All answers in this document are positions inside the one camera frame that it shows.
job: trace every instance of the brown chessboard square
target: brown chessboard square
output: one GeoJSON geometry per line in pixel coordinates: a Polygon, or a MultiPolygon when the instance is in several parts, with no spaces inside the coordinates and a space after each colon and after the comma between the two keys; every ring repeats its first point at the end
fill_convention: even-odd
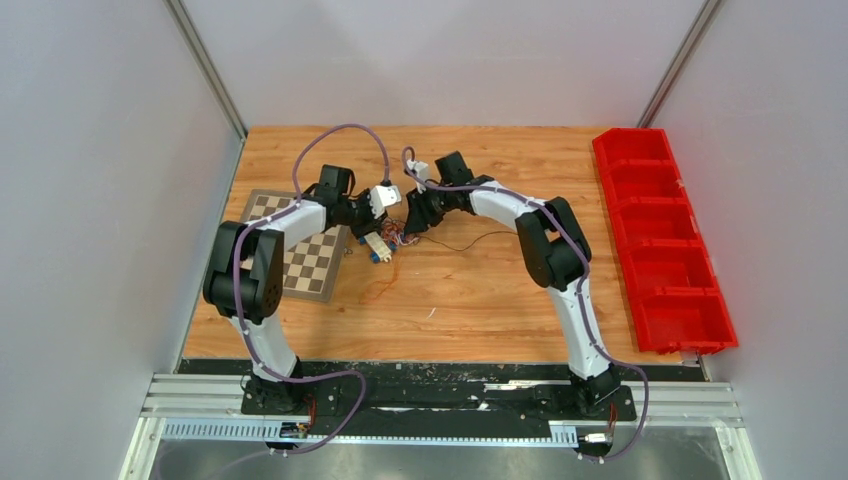
{"type": "MultiPolygon", "coordinates": [[[[267,217],[286,208],[294,199],[291,192],[254,190],[250,194],[242,222],[267,217]]],[[[333,227],[316,233],[292,247],[285,255],[283,296],[329,302],[344,254],[348,227],[333,227]]]]}

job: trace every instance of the black wire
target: black wire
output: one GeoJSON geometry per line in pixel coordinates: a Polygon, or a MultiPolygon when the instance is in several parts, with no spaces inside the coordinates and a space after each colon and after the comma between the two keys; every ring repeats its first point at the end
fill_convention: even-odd
{"type": "Polygon", "coordinates": [[[467,247],[465,247],[465,248],[455,248],[455,247],[451,247],[450,245],[448,245],[448,244],[446,244],[446,243],[440,242],[440,241],[438,241],[438,240],[433,240],[432,238],[430,238],[430,237],[425,237],[424,235],[418,235],[418,238],[423,238],[424,240],[429,240],[429,241],[431,241],[431,242],[433,242],[433,243],[438,243],[439,245],[441,245],[441,246],[443,246],[443,247],[445,247],[445,248],[449,248],[449,249],[453,250],[454,252],[464,252],[464,251],[468,250],[469,248],[473,247],[473,246],[474,246],[474,244],[475,244],[475,243],[477,243],[477,242],[479,242],[480,240],[482,240],[482,239],[484,239],[484,238],[488,237],[489,235],[494,235],[494,234],[496,234],[496,233],[509,233],[509,234],[512,234],[512,235],[518,235],[517,233],[515,233],[515,232],[513,232],[513,231],[511,231],[511,230],[496,230],[496,231],[494,231],[494,232],[484,233],[483,235],[480,235],[479,237],[475,238],[473,242],[471,242],[470,244],[468,244],[468,246],[467,246],[467,247]]]}

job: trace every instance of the white backdrop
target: white backdrop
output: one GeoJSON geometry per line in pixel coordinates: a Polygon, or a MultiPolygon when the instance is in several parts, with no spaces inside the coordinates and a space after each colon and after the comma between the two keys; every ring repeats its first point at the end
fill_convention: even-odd
{"type": "Polygon", "coordinates": [[[848,3],[728,1],[666,128],[740,347],[730,380],[763,478],[844,478],[848,3]]]}
{"type": "Polygon", "coordinates": [[[0,477],[118,476],[240,143],[161,1],[0,4],[0,477]]]}
{"type": "Polygon", "coordinates": [[[701,0],[184,0],[250,125],[635,125],[701,0]]]}

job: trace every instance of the red plastic bin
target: red plastic bin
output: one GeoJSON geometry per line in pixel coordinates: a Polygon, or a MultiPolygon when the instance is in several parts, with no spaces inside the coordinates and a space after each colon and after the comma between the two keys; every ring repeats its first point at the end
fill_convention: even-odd
{"type": "Polygon", "coordinates": [[[738,346],[665,132],[614,128],[593,145],[639,349],[738,346]]]}

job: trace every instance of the wooden table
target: wooden table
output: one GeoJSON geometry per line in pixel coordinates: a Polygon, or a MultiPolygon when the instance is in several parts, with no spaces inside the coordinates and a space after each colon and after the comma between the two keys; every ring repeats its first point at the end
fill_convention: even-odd
{"type": "MultiPolygon", "coordinates": [[[[324,127],[257,127],[250,131],[224,218],[238,220],[253,189],[293,191],[291,169],[301,149],[324,127]]],[[[459,150],[475,175],[486,174],[520,193],[565,197],[592,247],[592,300],[610,353],[641,363],[678,363],[679,355],[640,353],[630,323],[591,141],[602,128],[382,127],[392,180],[405,194],[400,150],[412,145],[431,163],[459,150]]],[[[306,188],[325,163],[354,169],[357,190],[377,184],[382,159],[364,132],[338,132],[303,162],[306,188]]],[[[390,215],[406,218],[406,205],[390,215]]],[[[426,235],[462,248],[504,228],[464,212],[445,216],[426,235]]],[[[349,245],[329,304],[284,298],[280,316],[289,343],[303,359],[456,362],[563,362],[567,351],[547,293],[524,268],[518,238],[490,235],[457,253],[434,242],[402,247],[374,265],[366,247],[349,245]]],[[[246,357],[236,330],[199,302],[186,357],[246,357]]]]}

